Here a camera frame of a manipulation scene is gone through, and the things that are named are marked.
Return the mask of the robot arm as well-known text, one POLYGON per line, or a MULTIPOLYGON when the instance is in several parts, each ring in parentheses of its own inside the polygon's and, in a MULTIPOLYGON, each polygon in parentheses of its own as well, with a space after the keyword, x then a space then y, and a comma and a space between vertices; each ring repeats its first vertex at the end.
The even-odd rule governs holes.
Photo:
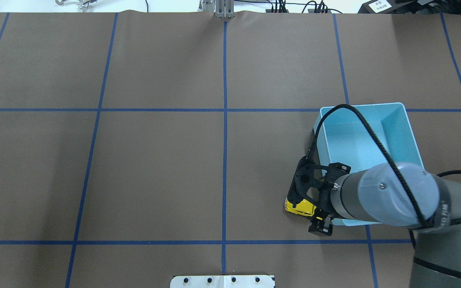
POLYGON ((296 193, 317 207, 309 231, 331 235, 327 219, 378 222, 416 233, 410 288, 461 288, 461 183, 416 164, 312 163, 293 177, 296 193))

